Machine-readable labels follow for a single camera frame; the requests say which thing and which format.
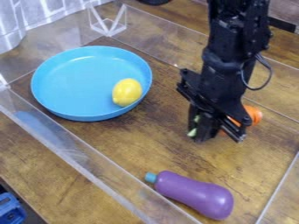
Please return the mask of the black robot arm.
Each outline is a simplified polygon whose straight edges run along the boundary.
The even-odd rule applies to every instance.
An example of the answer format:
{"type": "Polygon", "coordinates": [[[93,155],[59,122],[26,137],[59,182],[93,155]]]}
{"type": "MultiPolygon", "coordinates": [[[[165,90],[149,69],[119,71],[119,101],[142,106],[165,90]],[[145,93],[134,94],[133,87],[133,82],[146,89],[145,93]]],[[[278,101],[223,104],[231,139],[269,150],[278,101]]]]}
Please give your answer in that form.
{"type": "Polygon", "coordinates": [[[202,70],[181,70],[177,90],[191,103],[190,138],[202,143],[225,132],[239,143],[253,125],[242,96],[249,90],[259,90],[249,84],[255,65],[269,65],[261,52],[273,38],[270,0],[207,2],[210,37],[202,52],[202,70]]]}

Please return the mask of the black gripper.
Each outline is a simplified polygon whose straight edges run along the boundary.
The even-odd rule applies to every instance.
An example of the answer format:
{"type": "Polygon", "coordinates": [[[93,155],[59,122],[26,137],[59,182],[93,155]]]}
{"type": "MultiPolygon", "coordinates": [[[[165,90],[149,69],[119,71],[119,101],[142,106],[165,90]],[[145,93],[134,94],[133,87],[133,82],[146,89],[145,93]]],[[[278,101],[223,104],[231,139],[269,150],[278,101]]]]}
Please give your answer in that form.
{"type": "Polygon", "coordinates": [[[245,127],[254,122],[242,104],[242,96],[249,90],[257,59],[238,55],[219,56],[205,49],[202,60],[201,72],[182,69],[182,81],[178,83],[178,91],[191,103],[187,136],[197,143],[203,143],[222,129],[241,143],[247,136],[245,127]]]}

